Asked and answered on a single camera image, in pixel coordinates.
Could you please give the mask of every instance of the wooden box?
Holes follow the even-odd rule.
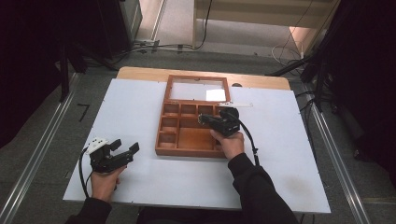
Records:
[[[201,88],[201,85],[210,86],[211,83],[220,84],[224,89],[224,100],[177,99],[183,98],[172,95],[172,89],[177,83],[191,84],[188,89]],[[158,125],[155,145],[157,155],[224,158],[221,145],[209,132],[209,125],[201,125],[198,122],[200,114],[219,116],[219,111],[222,109],[219,103],[223,102],[230,102],[226,77],[169,76]]]

